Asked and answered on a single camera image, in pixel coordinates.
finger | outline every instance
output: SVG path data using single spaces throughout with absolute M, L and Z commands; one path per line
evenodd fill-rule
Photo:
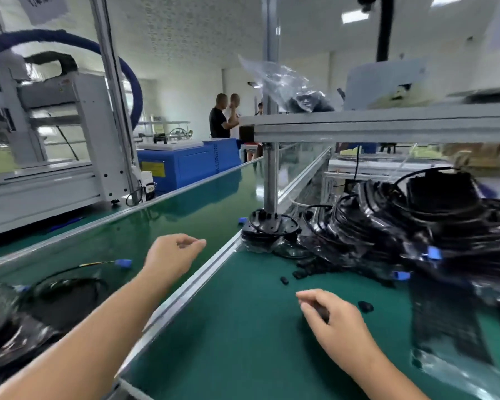
M 328 328 L 328 325 L 324 322 L 324 320 L 322 320 L 322 317 L 320 317 L 320 314 L 312 305 L 302 302 L 300 309 L 302 309 L 302 313 L 304 313 L 304 317 L 313 331 L 313 334 L 315 337 L 319 338 L 324 329 Z
M 178 245 L 191 245 L 193 242 L 197 241 L 197 239 L 195 239 L 194 237 L 188 236 L 183 233 L 168 235 L 167 237 Z
M 201 251 L 205 248 L 207 242 L 206 240 L 196 240 L 192 242 L 189 246 L 183 248 L 185 253 L 190 256 L 191 261 L 201 253 Z
M 327 309 L 329 309 L 334 302 L 343 301 L 337 295 L 334 295 L 333 293 L 328 291 L 323 291 L 322 289 L 300 291 L 296 293 L 296 297 L 303 301 L 316 301 Z

clear plastic bag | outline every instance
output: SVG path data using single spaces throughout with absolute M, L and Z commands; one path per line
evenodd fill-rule
M 246 60 L 239 56 L 244 69 L 263 87 L 263 93 L 289 113 L 331 112 L 335 109 L 323 92 L 293 69 L 279 63 Z

